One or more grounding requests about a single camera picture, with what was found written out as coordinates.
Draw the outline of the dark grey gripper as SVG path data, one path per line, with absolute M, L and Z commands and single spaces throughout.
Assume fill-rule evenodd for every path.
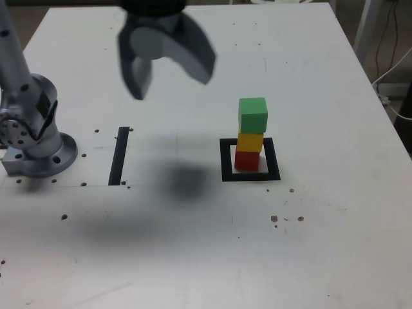
M 153 17 L 128 13 L 118 34 L 119 66 L 136 100 L 145 99 L 152 80 L 151 61 L 177 62 L 192 79 L 208 84 L 216 54 L 203 29 L 187 14 Z

